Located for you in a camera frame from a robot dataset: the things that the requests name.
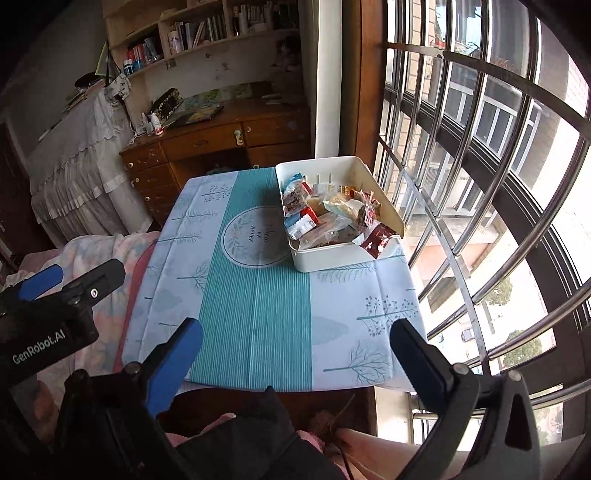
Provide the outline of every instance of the table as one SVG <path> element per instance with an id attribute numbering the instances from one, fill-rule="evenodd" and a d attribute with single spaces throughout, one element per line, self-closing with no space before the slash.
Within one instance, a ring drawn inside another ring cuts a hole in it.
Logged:
<path id="1" fill-rule="evenodd" d="M 274 167 L 310 158 L 308 107 L 266 102 L 226 102 L 209 121 L 138 137 L 121 151 L 130 181 L 160 225 L 190 178 L 214 168 Z"/>
<path id="2" fill-rule="evenodd" d="M 388 340 L 408 318 L 425 337 L 402 248 L 387 259 L 313 273 L 291 262 L 275 172 L 191 179 L 154 249 L 123 361 L 143 361 L 187 316 L 204 329 L 187 374 L 240 390 L 386 384 L 411 390 Z"/>

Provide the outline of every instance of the circular logo print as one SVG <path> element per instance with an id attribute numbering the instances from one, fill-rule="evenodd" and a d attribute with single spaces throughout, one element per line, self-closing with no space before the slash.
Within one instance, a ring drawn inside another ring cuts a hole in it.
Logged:
<path id="1" fill-rule="evenodd" d="M 266 268 L 290 254 L 283 212 L 255 207 L 236 215 L 223 231 L 222 251 L 228 260 L 246 268 Z"/>

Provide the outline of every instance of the tree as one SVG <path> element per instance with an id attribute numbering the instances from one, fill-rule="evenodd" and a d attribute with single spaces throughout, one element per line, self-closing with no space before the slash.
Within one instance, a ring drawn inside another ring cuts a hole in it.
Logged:
<path id="1" fill-rule="evenodd" d="M 523 330 L 514 330 L 509 334 L 506 342 L 515 338 L 522 332 Z M 534 338 L 533 340 L 527 342 L 525 345 L 521 345 L 520 347 L 517 347 L 515 350 L 506 353 L 502 360 L 503 368 L 510 368 L 514 365 L 518 365 L 522 362 L 525 362 L 526 360 L 529 360 L 530 358 L 533 358 L 536 355 L 542 353 L 542 350 L 542 341 L 539 338 Z"/>
<path id="2" fill-rule="evenodd" d="M 534 410 L 535 428 L 538 430 L 538 441 L 541 445 L 548 445 L 550 439 L 548 438 L 548 409 Z"/>
<path id="3" fill-rule="evenodd" d="M 486 301 L 489 305 L 498 305 L 499 307 L 507 305 L 507 302 L 509 302 L 509 300 L 511 299 L 512 290 L 513 284 L 511 283 L 511 279 L 509 277 L 505 277 L 486 296 Z"/>

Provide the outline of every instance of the red snack package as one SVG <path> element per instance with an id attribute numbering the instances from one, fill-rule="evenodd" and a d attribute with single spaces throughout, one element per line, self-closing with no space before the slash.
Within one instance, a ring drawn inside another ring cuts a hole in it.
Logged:
<path id="1" fill-rule="evenodd" d="M 353 240 L 354 244 L 367 250 L 376 260 L 384 251 L 388 242 L 396 235 L 396 232 L 389 226 L 377 220 L 371 227 L 368 227 L 361 235 Z"/>

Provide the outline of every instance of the pink blanket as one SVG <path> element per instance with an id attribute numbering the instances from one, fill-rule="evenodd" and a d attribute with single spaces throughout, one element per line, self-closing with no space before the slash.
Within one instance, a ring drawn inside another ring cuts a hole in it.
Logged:
<path id="1" fill-rule="evenodd" d="M 39 380 L 47 384 L 58 406 L 64 395 L 64 382 L 74 370 L 84 368 L 90 375 L 105 375 L 121 368 L 120 343 L 125 338 L 126 318 L 131 314 L 135 295 L 150 259 L 153 248 L 149 247 L 159 235 L 160 232 L 128 236 L 81 236 L 70 241 L 58 256 L 46 261 L 39 269 L 58 264 L 64 271 L 63 281 L 47 292 L 50 294 L 111 258 L 117 258 L 125 266 L 124 284 L 93 308 L 99 339 L 37 375 Z M 33 274 L 21 270 L 9 275 L 6 286 L 14 285 Z"/>

